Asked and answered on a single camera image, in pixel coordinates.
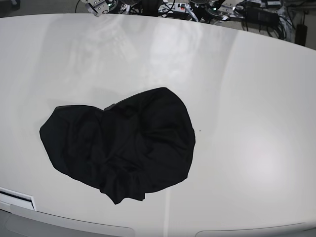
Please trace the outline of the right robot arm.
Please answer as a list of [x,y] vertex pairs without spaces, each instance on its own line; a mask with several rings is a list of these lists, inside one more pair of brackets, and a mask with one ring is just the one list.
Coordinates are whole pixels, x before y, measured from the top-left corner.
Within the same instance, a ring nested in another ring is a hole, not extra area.
[[87,11],[98,17],[113,11],[118,6],[117,0],[82,0]]

